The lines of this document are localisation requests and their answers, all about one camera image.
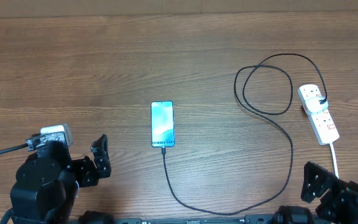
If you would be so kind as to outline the blue Samsung Galaxy smartphone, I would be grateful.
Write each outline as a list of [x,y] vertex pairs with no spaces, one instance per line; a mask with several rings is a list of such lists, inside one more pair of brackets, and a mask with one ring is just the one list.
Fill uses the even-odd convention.
[[152,147],[173,147],[175,145],[175,125],[172,101],[155,101],[151,109]]

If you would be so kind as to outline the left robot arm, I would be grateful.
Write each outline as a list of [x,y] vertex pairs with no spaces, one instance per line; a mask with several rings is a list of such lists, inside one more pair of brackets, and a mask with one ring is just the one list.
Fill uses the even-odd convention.
[[63,131],[38,134],[26,143],[32,154],[16,172],[10,192],[12,207],[1,223],[68,223],[79,189],[111,175],[105,134],[92,143],[92,159],[73,160]]

